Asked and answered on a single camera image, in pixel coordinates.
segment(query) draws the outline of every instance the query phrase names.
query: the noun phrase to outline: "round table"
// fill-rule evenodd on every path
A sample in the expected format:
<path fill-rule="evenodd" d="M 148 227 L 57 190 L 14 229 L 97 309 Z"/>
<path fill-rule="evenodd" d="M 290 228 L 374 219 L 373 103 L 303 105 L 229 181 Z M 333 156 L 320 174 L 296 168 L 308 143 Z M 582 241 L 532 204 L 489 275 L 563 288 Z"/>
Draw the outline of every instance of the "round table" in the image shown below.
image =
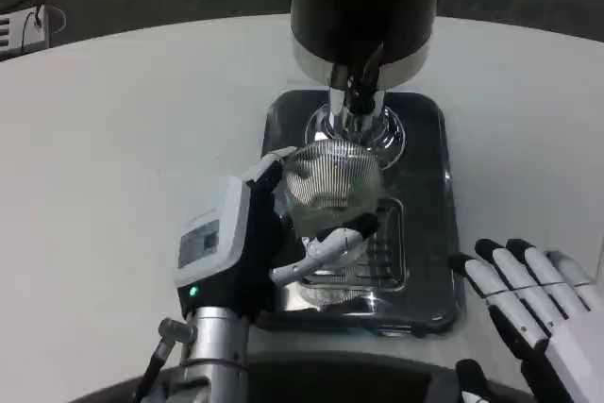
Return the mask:
<path fill-rule="evenodd" d="M 0 367 L 6 401 L 64 402 L 139 375 L 179 316 L 182 226 L 215 182 L 260 157 L 277 96 L 315 87 L 289 16 L 168 25 L 0 63 Z M 604 45 L 438 18 L 397 88 L 445 114 L 461 250 L 490 237 L 558 247 L 596 269 L 604 219 Z M 350 349 L 525 388 L 468 291 L 453 332 L 417 340 L 252 332 L 250 350 Z M 174 354 L 171 364 L 176 363 Z"/>

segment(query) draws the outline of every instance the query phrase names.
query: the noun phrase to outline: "glass cup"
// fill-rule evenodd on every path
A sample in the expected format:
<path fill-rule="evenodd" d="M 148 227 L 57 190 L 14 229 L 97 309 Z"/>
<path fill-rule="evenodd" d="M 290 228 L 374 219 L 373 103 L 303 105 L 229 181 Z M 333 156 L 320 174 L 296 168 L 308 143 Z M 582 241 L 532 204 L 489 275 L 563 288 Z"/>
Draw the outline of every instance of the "glass cup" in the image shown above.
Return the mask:
<path fill-rule="evenodd" d="M 314 238 L 323 229 L 339 227 L 364 212 L 376 213 L 382 175 L 375 156 L 346 141 L 309 144 L 283 166 L 283 180 L 295 233 Z M 352 264 L 367 242 L 347 250 L 326 268 Z"/>

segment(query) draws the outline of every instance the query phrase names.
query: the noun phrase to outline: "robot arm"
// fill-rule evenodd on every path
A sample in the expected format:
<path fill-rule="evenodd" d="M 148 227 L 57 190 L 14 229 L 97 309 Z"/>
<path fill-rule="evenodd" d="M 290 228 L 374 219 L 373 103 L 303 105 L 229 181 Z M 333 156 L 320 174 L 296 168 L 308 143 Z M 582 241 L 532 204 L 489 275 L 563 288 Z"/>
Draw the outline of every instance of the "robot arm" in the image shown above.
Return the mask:
<path fill-rule="evenodd" d="M 175 280 L 183 317 L 195 335 L 183 342 L 170 403 L 243 403 L 249 326 L 261 311 L 273 308 L 275 287 L 336 261 L 378 230 L 377 217 L 362 214 L 305 241 L 303 260 L 272 269 L 285 239 L 273 190 L 282 177 L 282 161 L 294 151 L 274 151 L 243 178 L 229 177 L 222 207 L 193 219 L 181 238 Z M 160 361 L 152 358 L 153 369 L 145 373 L 136 403 L 149 394 L 165 362 L 164 340 Z"/>
<path fill-rule="evenodd" d="M 485 300 L 537 400 L 601 401 L 604 311 L 591 279 L 562 252 L 523 240 L 479 240 L 475 249 L 486 263 L 458 254 L 449 265 Z M 499 401 L 475 362 L 460 361 L 457 373 L 464 401 Z"/>

